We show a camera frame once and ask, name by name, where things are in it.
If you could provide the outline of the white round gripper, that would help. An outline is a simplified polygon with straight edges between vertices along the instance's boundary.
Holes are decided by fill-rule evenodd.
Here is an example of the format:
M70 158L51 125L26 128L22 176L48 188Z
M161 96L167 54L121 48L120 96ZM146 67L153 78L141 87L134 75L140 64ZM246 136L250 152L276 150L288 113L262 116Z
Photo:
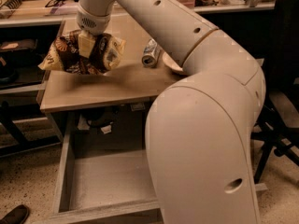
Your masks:
M77 24L81 33L78 35L79 55L89 58L96 42L95 35L102 34L110 21L110 14L93 15L82 5L78 6Z

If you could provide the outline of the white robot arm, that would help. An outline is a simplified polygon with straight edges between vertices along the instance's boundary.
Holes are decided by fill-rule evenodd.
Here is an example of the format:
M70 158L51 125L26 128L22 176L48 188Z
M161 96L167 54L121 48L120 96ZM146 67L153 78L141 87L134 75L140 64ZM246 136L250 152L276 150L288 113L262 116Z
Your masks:
M261 66L177 0L79 0L105 31L119 3L183 69L153 102L146 150L164 224L260 224L250 134L265 97Z

